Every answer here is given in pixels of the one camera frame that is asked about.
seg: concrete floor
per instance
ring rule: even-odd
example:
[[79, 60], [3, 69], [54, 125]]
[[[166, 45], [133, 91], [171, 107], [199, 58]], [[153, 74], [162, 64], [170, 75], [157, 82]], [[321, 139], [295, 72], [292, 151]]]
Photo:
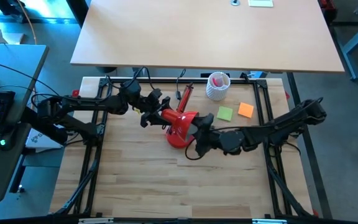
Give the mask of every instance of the concrete floor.
[[[343, 7], [341, 21], [358, 21], [352, 15], [354, 8]], [[23, 32], [25, 43], [31, 44], [31, 31], [27, 24], [0, 24], [6, 32]], [[76, 24], [36, 24], [35, 33], [39, 44], [50, 47], [50, 51], [40, 74], [40, 79], [51, 85], [59, 94], [70, 94], [79, 88], [84, 76], [101, 76], [93, 67], [74, 67], [70, 59], [80, 28]], [[358, 27], [338, 28], [341, 41], [345, 42], [358, 31]], [[358, 64], [358, 50], [354, 53]], [[119, 76], [131, 76], [131, 68], [119, 68]], [[198, 77], [204, 70], [188, 70], [186, 76]], [[154, 77], [175, 77], [179, 69], [150, 69]], [[230, 72], [238, 77], [240, 71]], [[287, 92], [290, 92], [287, 78], [281, 74], [268, 77], [283, 78]], [[348, 74], [296, 73], [296, 83], [302, 100], [324, 97], [322, 105], [328, 117], [323, 124], [310, 127], [324, 186], [328, 195], [333, 217], [339, 220], [358, 221], [358, 83], [351, 82]], [[37, 85], [40, 92], [48, 92]], [[304, 152], [303, 141], [298, 144]], [[46, 215], [58, 175], [58, 165], [63, 151], [46, 152], [38, 155], [39, 163], [48, 167], [30, 167], [22, 181], [26, 192], [20, 195], [7, 194], [0, 203], [0, 219]], [[311, 176], [306, 153], [302, 153], [306, 181], [310, 190], [312, 205], [319, 211], [319, 203]]]

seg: red object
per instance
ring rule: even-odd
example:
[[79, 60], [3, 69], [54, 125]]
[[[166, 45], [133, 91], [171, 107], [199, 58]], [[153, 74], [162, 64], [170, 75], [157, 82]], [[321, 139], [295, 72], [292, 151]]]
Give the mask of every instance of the red object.
[[166, 137], [169, 144], [177, 149], [183, 149], [189, 145], [194, 138], [193, 136], [190, 136], [186, 139], [191, 122], [194, 117], [198, 115], [198, 112], [184, 112], [192, 91], [192, 84], [186, 86], [185, 94], [179, 102], [177, 110], [167, 109], [163, 110], [161, 114], [163, 118], [172, 123], [168, 128]]
[[313, 209], [313, 215], [318, 217], [318, 212], [315, 209]]
[[78, 96], [80, 94], [80, 90], [73, 90], [72, 96]]
[[214, 83], [215, 86], [218, 86], [218, 84], [216, 83], [215, 78], [212, 78], [212, 82]]

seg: wooden desk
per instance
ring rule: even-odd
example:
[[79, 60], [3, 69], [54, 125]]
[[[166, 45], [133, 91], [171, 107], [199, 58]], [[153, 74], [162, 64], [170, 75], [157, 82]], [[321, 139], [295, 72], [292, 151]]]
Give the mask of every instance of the wooden desk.
[[[273, 115], [288, 112], [282, 80], [267, 81]], [[84, 77], [80, 95], [96, 96], [98, 83], [98, 77]], [[177, 105], [175, 84], [154, 84], [154, 87], [162, 90], [162, 98], [171, 97], [172, 106]], [[148, 84], [142, 84], [143, 95], [150, 91]], [[256, 111], [252, 119], [237, 115], [240, 102], [255, 105], [250, 85], [232, 85], [227, 97], [219, 103], [206, 97], [205, 85], [195, 85], [186, 110], [216, 115], [219, 105], [228, 106], [234, 110], [232, 121], [215, 119], [216, 127], [258, 124]], [[90, 122], [92, 112], [76, 111], [74, 117]], [[184, 150], [169, 146], [164, 134], [160, 126], [141, 128], [140, 116], [135, 111], [128, 111], [124, 116], [109, 115], [93, 214], [103, 212], [105, 217], [132, 218], [256, 218], [273, 214], [262, 146], [239, 156], [224, 156], [221, 151], [212, 150], [199, 161], [189, 161]], [[193, 148], [190, 156], [195, 156]], [[65, 149], [51, 212], [61, 208], [76, 189], [84, 152], [82, 144]], [[289, 189], [311, 212], [298, 151], [284, 146], [282, 159]], [[281, 193], [278, 196], [283, 209]]]
[[317, 1], [94, 0], [71, 63], [343, 72]]

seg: white mesh cup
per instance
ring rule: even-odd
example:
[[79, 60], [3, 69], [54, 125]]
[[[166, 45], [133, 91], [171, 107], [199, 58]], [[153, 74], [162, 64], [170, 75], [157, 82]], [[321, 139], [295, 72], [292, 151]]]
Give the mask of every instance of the white mesh cup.
[[[222, 78], [224, 85], [217, 87], [212, 81], [213, 78], [215, 79]], [[223, 72], [214, 72], [208, 78], [208, 83], [206, 84], [206, 95], [208, 96], [209, 99], [214, 101], [223, 100], [224, 97], [226, 96], [229, 86], [230, 86], [230, 78], [228, 77], [228, 75], [226, 75]]]

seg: desk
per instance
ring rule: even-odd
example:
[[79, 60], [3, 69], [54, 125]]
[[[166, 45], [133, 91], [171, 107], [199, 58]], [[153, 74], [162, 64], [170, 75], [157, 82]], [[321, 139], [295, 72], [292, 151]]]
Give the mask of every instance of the desk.
[[[48, 48], [44, 45], [5, 45], [0, 44], [0, 64], [19, 70], [34, 78], [38, 78], [47, 56]], [[35, 81], [21, 74], [0, 67], [0, 86], [19, 85], [33, 89]], [[24, 108], [30, 98], [31, 91], [23, 88], [7, 87], [2, 90], [15, 91], [12, 108], [7, 115], [7, 123], [20, 120]], [[23, 150], [30, 125], [21, 124], [17, 133], [16, 146], [10, 151], [0, 150], [0, 201], [4, 198], [11, 181], [19, 156]]]
[[[277, 117], [288, 112], [281, 79], [268, 79], [267, 83], [273, 115]], [[98, 85], [98, 77], [84, 77], [80, 95], [96, 96]], [[143, 95], [151, 91], [149, 84], [141, 86]], [[175, 84], [156, 83], [154, 87], [162, 90], [161, 98], [171, 97], [171, 106], [178, 104]], [[219, 105], [228, 106], [234, 110], [232, 121], [215, 118], [216, 127], [258, 125], [256, 111], [252, 119], [236, 113], [240, 102], [256, 104], [251, 86], [232, 85], [227, 97], [217, 103], [206, 97], [205, 84], [195, 84], [186, 110], [216, 115]], [[92, 114], [91, 111], [76, 111], [74, 117], [90, 122]], [[140, 116], [135, 111], [129, 110], [123, 116], [109, 114], [93, 215], [103, 212], [104, 217], [257, 218], [273, 213], [262, 146], [239, 156], [224, 156], [219, 150], [211, 150], [201, 160], [189, 161], [184, 150], [169, 146], [164, 134], [161, 126], [141, 128]], [[84, 153], [82, 143], [66, 147], [50, 212], [61, 208], [76, 189]], [[284, 146], [282, 159], [288, 188], [305, 210], [311, 212], [298, 151]]]
[[225, 0], [94, 0], [71, 63], [344, 71], [318, 1], [310, 0], [277, 0], [272, 8], [249, 7], [246, 0], [240, 6]]

